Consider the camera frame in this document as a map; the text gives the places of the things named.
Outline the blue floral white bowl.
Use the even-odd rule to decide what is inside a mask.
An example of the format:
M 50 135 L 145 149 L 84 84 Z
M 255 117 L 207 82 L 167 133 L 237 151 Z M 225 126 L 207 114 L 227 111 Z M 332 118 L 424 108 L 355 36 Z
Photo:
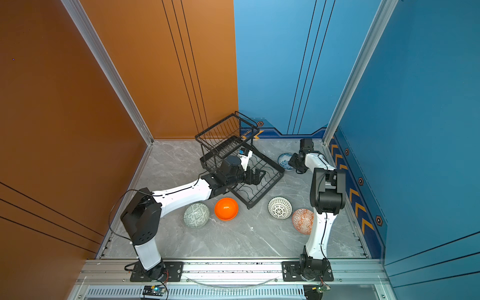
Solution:
M 293 154 L 290 152 L 282 153 L 277 158 L 277 163 L 286 171 L 293 171 L 295 170 L 294 167 L 290 165 L 290 159 L 293 157 Z

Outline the black wire dish rack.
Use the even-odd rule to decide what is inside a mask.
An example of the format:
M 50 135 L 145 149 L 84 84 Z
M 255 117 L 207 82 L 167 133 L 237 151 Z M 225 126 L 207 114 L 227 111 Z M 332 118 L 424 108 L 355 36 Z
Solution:
M 210 173 L 203 178 L 214 185 L 213 197 L 231 192 L 251 209 L 283 177 L 285 170 L 254 146 L 258 134 L 258 125 L 236 111 L 195 136 L 202 167 Z

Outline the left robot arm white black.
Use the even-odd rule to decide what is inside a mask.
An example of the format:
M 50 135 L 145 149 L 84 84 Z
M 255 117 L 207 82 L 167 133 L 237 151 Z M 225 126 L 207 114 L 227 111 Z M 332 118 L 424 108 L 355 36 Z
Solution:
M 266 171 L 251 168 L 249 160 L 247 156 L 228 156 L 214 172 L 189 184 L 164 191 L 136 191 L 121 214 L 121 222 L 138 257 L 137 270 L 143 276 L 152 281 L 166 279 L 166 266 L 155 241 L 161 218 L 184 206 L 223 195 L 238 184 L 259 185 Z

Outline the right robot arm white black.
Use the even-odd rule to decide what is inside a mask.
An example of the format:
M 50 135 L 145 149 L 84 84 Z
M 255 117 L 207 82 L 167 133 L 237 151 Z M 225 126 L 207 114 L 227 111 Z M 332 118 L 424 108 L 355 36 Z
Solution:
M 310 204 L 314 210 L 312 231 L 299 259 L 298 274 L 305 281 L 332 281 L 333 272 L 328 260 L 328 240 L 333 223 L 345 207 L 343 196 L 346 172 L 338 170 L 325 154 L 315 150 L 312 139 L 300 140 L 299 151 L 292 155 L 289 165 L 299 174 L 312 172 Z

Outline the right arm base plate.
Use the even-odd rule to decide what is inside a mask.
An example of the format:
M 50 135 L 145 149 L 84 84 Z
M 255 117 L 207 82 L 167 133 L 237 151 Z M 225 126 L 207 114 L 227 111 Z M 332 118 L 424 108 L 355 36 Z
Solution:
M 320 261 L 317 266 L 305 266 L 301 269 L 299 261 L 283 261 L 282 276 L 286 282 L 314 281 L 333 282 L 334 275 L 330 263 Z

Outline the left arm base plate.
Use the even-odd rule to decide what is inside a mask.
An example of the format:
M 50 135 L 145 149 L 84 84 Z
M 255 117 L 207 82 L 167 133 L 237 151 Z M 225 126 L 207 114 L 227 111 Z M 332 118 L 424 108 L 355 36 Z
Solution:
M 182 261 L 160 262 L 150 270 L 145 270 L 143 265 L 136 261 L 124 267 L 130 272 L 131 282 L 173 282 L 181 281 L 184 263 Z

